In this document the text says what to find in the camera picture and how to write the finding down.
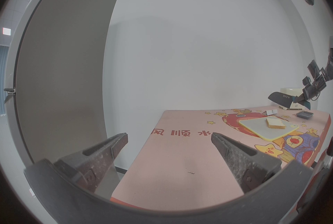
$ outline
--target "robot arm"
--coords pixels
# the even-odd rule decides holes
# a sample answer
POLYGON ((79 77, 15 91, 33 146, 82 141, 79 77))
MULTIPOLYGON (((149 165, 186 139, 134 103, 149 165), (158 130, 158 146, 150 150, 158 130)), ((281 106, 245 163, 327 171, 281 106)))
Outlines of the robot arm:
POLYGON ((333 80, 333 46, 330 47, 330 52, 328 56, 328 62, 326 68, 319 67, 317 63, 312 60, 308 65, 308 69, 313 77, 313 82, 311 83, 310 77, 305 77, 303 79, 303 94, 296 97, 294 103, 303 104, 314 97, 318 97, 320 92, 326 87, 326 82, 333 80))

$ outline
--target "white cutting board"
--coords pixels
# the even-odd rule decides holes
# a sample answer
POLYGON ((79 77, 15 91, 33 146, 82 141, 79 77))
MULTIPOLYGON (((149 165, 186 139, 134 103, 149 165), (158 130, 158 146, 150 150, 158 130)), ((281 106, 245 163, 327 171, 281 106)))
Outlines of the white cutting board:
MULTIPOLYGON (((277 118, 275 116, 268 116, 266 118, 277 118)), ((240 120, 239 124, 252 131, 254 134, 258 135, 265 141, 274 141, 281 138, 299 128, 298 125, 288 122, 284 119, 280 119, 282 123, 286 126, 285 129, 272 129, 267 126, 266 118, 254 118, 240 120)))

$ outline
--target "cartoon character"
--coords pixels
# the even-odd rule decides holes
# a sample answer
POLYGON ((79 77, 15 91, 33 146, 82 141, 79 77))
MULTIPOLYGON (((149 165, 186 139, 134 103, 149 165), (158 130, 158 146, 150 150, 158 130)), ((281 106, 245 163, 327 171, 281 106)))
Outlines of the cartoon character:
MULTIPOLYGON (((240 120, 262 118, 266 117, 264 114, 258 112, 251 112, 251 110, 234 109, 235 114, 229 114, 223 116, 222 120, 232 128, 250 136, 259 137, 244 126, 239 124, 240 120)), ((272 141, 267 145, 255 145, 255 147, 267 154, 278 157, 285 162, 289 162, 293 159, 307 164, 311 159, 313 153, 319 145, 319 136, 315 133, 314 129, 308 129, 306 133, 299 131, 293 131, 282 138, 272 141)))
POLYGON ((275 146, 270 143, 268 145, 255 145, 255 147, 266 154, 269 154, 271 156, 277 157, 278 155, 283 154, 283 151, 276 149, 275 146))
POLYGON ((230 127, 245 133, 247 135, 250 136, 254 136, 254 137, 259 137, 258 135, 254 134, 252 131, 248 130, 247 128, 245 128, 244 126, 239 124, 240 120, 245 120, 245 119, 253 119, 253 118, 263 118, 263 117, 267 117, 264 114, 261 113, 257 113, 257 112, 252 112, 249 109, 244 109, 244 110, 239 110, 239 109, 234 109, 234 112, 236 112, 236 114, 229 114, 226 116, 222 117, 222 120, 228 124, 230 127))
POLYGON ((296 159, 306 165, 319 145, 319 136, 309 131, 306 133, 294 131, 273 142, 283 151, 283 154, 278 156, 281 160, 288 163, 296 159))

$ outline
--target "pink table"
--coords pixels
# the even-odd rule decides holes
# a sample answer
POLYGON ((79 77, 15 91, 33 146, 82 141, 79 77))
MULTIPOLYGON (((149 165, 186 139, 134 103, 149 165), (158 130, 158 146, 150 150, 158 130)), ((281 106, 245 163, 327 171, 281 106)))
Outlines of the pink table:
POLYGON ((330 115, 312 110, 313 117, 306 120, 296 117, 298 110, 277 108, 275 116, 299 128, 273 142, 238 123, 241 119, 265 117, 265 110, 276 108, 165 111, 111 201, 150 210, 183 211, 242 196, 227 164, 211 143, 212 132, 278 157, 282 167, 293 159, 311 166, 331 124, 330 115))

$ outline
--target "red chinese characters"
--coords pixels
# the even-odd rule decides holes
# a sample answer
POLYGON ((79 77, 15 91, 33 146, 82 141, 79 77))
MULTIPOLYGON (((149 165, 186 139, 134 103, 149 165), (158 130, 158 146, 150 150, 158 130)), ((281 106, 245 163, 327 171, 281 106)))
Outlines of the red chinese characters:
POLYGON ((163 135, 164 130, 162 129, 153 129, 151 134, 160 134, 163 135))
POLYGON ((210 132, 209 131, 198 131, 198 134, 199 135, 204 135, 204 136, 207 136, 207 135, 210 135, 210 132))
POLYGON ((189 136, 191 132, 189 130, 172 130, 171 135, 182 135, 182 136, 189 136))

